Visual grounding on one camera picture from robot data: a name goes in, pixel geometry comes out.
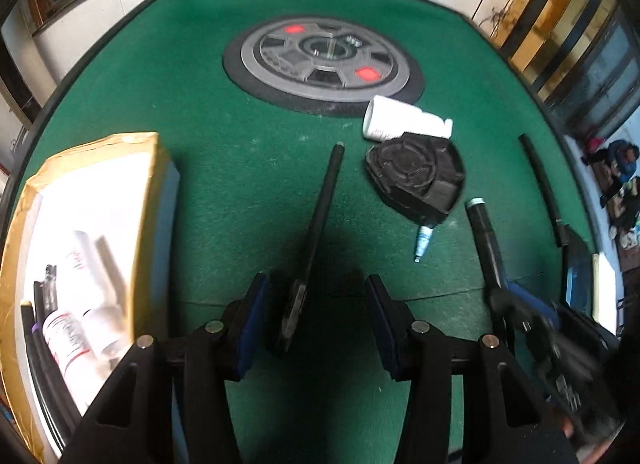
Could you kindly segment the person right hand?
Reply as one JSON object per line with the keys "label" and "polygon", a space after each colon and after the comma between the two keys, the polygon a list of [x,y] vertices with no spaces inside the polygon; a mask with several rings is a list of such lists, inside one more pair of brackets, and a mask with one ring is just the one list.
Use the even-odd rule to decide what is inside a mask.
{"label": "person right hand", "polygon": [[[564,415],[560,415],[558,418],[563,434],[570,440],[575,442],[577,440],[574,435],[574,424]],[[596,464],[612,444],[612,440],[604,440],[597,444],[583,444],[576,450],[576,455],[579,464]]]}

